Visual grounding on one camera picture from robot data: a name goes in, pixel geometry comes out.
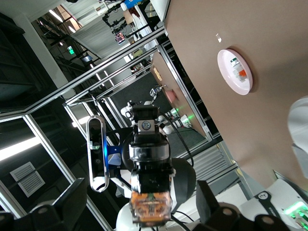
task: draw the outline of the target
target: pink bowl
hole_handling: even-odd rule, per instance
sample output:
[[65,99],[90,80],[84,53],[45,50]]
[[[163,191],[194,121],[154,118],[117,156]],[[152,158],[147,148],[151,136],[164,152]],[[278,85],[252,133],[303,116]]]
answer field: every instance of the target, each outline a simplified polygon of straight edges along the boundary
[[170,103],[173,103],[174,100],[177,98],[173,90],[166,90],[165,93]]

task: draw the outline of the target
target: bolt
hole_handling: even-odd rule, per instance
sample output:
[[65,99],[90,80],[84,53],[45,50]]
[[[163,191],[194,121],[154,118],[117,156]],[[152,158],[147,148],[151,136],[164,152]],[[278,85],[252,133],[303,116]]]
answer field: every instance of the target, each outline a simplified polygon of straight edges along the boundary
[[228,208],[224,208],[222,210],[223,214],[226,215],[226,216],[231,216],[232,215],[232,211]]
[[39,214],[43,214],[43,213],[46,213],[47,210],[48,210],[48,209],[47,209],[46,207],[43,207],[43,208],[40,208],[40,209],[39,209],[38,213],[39,213]]
[[262,221],[265,223],[265,224],[268,224],[268,225],[272,225],[274,224],[274,220],[268,216],[264,216],[262,217]]

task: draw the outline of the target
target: robot logo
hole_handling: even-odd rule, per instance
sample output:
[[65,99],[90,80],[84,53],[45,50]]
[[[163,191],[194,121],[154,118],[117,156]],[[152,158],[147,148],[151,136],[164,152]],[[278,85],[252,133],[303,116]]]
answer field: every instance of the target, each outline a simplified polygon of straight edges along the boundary
[[268,197],[269,197],[269,195],[266,192],[261,192],[258,195],[258,198],[261,199],[261,200],[266,200]]

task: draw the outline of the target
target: air vent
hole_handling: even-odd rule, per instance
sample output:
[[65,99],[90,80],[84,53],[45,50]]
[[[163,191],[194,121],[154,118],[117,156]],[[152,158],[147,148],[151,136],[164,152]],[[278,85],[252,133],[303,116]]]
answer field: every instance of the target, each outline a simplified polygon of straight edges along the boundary
[[10,172],[15,181],[19,181],[18,185],[26,194],[27,197],[31,196],[35,191],[45,184],[45,181],[35,171],[31,162],[28,162],[14,171]]

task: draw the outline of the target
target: silver metal cylinder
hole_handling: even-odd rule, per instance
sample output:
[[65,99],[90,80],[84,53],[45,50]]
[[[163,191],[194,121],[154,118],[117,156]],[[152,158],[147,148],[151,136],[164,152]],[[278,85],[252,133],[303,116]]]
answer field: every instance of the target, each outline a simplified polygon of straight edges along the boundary
[[169,144],[162,143],[158,146],[129,146],[129,157],[132,161],[155,162],[169,158]]

